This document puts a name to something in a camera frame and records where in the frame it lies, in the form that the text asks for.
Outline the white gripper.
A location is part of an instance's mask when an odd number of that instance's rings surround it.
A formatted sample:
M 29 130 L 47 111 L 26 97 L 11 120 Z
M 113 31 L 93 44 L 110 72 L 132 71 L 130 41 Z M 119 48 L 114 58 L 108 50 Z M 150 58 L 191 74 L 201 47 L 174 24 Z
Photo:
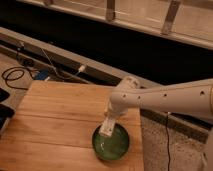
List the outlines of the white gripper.
M 104 111 L 104 115 L 106 117 L 119 118 L 125 115 L 127 111 L 128 108 L 125 107 L 124 105 L 109 101 Z

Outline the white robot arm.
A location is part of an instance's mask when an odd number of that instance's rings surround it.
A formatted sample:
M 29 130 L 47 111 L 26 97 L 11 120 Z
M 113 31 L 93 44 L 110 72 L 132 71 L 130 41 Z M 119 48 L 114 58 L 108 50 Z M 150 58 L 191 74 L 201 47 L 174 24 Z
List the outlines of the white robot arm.
M 111 137 L 116 120 L 129 108 L 213 119 L 213 79 L 141 89 L 136 78 L 127 76 L 110 93 L 99 133 Z

